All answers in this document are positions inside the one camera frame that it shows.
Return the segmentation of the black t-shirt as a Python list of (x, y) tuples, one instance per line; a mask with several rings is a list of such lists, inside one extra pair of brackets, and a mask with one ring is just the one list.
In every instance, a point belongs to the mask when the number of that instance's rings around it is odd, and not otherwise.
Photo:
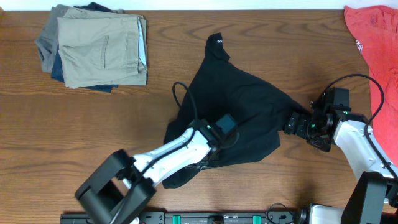
[[(164, 143), (179, 137), (194, 120), (193, 105), (199, 119), (209, 123), (230, 114), (237, 122), (239, 136), (229, 140), (220, 153), (223, 166), (261, 161), (280, 146), (283, 130), (294, 110), (304, 107), (254, 75), (229, 62), (220, 33), (209, 36), (205, 58), (184, 96), (178, 115), (166, 129)], [(166, 189), (183, 186), (202, 170), (177, 171), (163, 181)]]

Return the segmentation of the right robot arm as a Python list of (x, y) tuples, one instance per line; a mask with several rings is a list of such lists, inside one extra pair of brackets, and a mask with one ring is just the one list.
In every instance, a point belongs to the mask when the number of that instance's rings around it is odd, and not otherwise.
[(345, 155), (357, 184), (345, 208), (311, 204), (296, 223), (397, 223), (397, 213), (386, 213), (385, 204), (397, 207), (397, 166), (388, 158), (367, 124), (367, 119), (343, 110), (292, 113), (284, 133), (294, 134), (328, 152), (336, 145)]

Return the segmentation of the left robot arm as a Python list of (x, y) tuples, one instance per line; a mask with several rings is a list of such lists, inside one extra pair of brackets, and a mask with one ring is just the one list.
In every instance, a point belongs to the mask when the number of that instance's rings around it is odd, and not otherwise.
[(177, 139), (142, 154), (112, 153), (78, 188), (75, 198), (95, 223), (135, 223), (156, 186), (186, 166), (209, 159), (237, 130), (228, 115), (193, 121)]

